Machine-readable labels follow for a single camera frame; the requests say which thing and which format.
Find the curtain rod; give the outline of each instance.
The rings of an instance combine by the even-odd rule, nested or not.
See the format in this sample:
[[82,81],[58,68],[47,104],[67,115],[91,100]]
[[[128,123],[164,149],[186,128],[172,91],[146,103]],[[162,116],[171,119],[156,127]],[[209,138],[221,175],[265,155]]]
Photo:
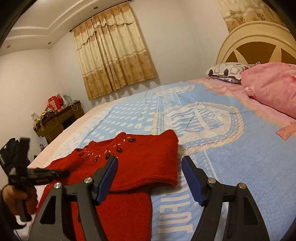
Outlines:
[[[121,2],[121,3],[117,3],[117,4],[115,4],[115,5],[113,5],[113,6],[109,7],[109,8],[115,7],[115,6],[120,5],[120,4],[122,4],[122,3],[125,3],[125,2],[131,2],[131,1],[132,1],[132,0],[126,0],[126,1]],[[103,11],[100,11],[100,12],[98,12],[98,13],[92,15],[91,17],[89,17],[88,19],[84,20],[83,22],[85,22],[85,21],[91,19],[92,17],[96,16],[97,14],[99,14],[99,13],[101,13],[101,12],[103,12]]]

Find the cream headboard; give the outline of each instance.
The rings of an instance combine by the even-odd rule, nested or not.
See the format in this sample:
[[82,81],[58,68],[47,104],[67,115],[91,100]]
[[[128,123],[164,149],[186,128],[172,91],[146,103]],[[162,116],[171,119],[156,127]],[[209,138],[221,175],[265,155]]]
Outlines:
[[224,41],[216,64],[258,61],[296,64],[296,41],[288,29],[265,21],[240,25]]

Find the pillow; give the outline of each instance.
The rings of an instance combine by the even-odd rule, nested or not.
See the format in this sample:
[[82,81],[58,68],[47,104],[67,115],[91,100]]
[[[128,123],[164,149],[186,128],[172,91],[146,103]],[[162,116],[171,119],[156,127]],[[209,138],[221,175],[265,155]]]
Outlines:
[[242,73],[247,95],[296,119],[296,65],[260,64]]
[[213,79],[222,80],[224,82],[230,82],[233,84],[241,83],[241,73],[245,70],[260,64],[244,64],[244,63],[222,63],[210,68],[206,75]]

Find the ceiling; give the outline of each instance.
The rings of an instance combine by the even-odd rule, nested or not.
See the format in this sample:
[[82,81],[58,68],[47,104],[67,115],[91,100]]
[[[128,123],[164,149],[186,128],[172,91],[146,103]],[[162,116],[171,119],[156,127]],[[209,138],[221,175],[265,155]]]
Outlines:
[[85,19],[123,1],[38,0],[14,25],[0,48],[0,56],[21,50],[51,48]]

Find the black bag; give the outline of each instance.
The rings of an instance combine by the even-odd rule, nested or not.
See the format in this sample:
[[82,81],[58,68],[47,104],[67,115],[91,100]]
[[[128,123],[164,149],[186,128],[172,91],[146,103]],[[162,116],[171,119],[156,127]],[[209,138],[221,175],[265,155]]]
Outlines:
[[[9,174],[10,170],[15,166],[17,161],[17,154],[20,148],[20,143],[15,138],[11,138],[4,147],[0,150],[1,155],[1,166],[5,171],[6,175]],[[27,158],[26,166],[30,164],[30,160]]]

